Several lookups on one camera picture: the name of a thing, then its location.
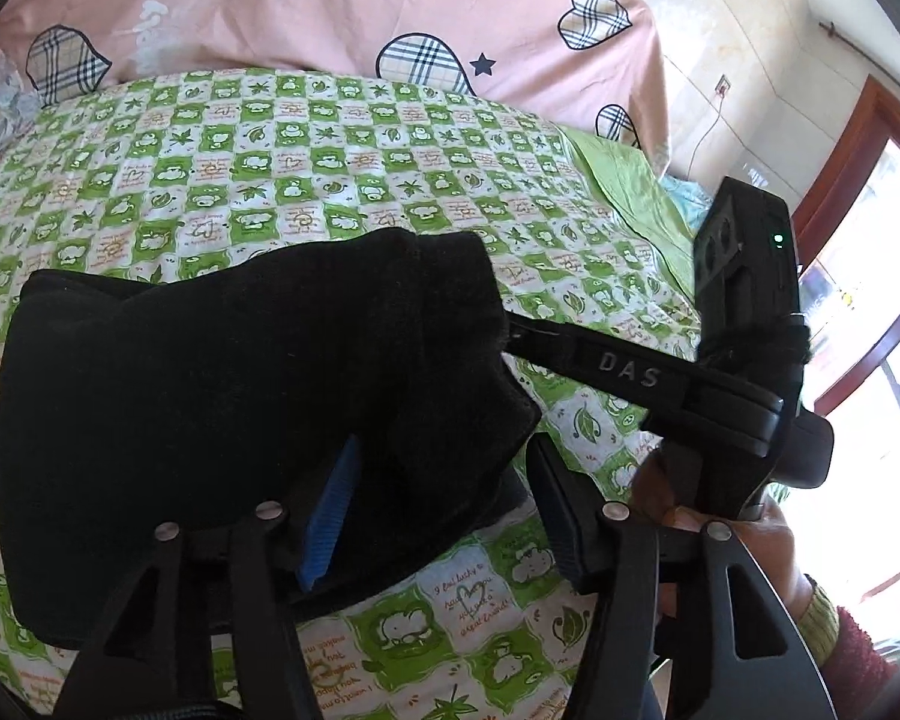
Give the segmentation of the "red knit sleeve forearm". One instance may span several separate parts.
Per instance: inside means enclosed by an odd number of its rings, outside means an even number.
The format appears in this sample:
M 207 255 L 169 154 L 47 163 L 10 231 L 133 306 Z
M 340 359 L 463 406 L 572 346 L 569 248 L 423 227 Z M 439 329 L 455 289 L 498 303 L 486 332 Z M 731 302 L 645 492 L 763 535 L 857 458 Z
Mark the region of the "red knit sleeve forearm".
M 862 718 L 899 668 L 878 653 L 852 614 L 834 605 L 809 575 L 803 578 L 808 596 L 798 606 L 798 632 L 820 670 L 836 717 Z

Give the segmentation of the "person's right hand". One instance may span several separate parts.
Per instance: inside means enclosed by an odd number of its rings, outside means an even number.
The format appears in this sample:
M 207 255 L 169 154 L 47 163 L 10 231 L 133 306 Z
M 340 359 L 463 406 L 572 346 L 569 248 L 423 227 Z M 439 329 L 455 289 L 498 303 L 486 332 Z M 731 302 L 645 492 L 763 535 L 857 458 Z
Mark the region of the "person's right hand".
M 673 491 L 656 452 L 649 455 L 635 472 L 629 505 L 658 525 L 685 532 L 700 532 L 712 520 L 712 515 L 699 514 L 674 502 Z M 758 520 L 731 522 L 731 528 L 769 578 L 790 616 L 798 621 L 811 603 L 813 585 L 798 569 L 795 536 L 785 522 L 781 507 L 766 497 Z

